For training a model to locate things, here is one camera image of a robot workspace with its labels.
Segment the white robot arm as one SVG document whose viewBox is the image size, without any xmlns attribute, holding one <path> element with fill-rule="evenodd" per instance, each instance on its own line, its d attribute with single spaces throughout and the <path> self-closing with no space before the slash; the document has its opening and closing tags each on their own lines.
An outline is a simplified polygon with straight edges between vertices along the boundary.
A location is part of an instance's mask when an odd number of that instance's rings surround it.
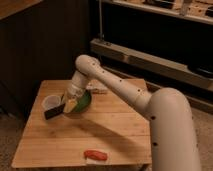
<svg viewBox="0 0 213 171">
<path fill-rule="evenodd" d="M 69 97 L 79 99 L 96 79 L 150 122 L 152 171 L 202 171 L 192 111 L 183 93 L 174 88 L 150 93 L 108 72 L 88 55 L 78 56 L 75 66 Z"/>
</svg>

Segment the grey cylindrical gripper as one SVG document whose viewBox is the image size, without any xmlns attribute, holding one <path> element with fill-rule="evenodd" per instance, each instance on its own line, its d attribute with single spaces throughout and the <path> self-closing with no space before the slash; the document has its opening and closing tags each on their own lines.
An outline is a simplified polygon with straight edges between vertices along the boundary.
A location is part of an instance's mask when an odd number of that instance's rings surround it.
<svg viewBox="0 0 213 171">
<path fill-rule="evenodd" d="M 71 81 L 68 83 L 66 89 L 64 113 L 70 113 L 77 105 L 77 100 L 83 96 L 86 91 L 90 78 L 82 74 L 80 71 L 75 71 Z"/>
</svg>

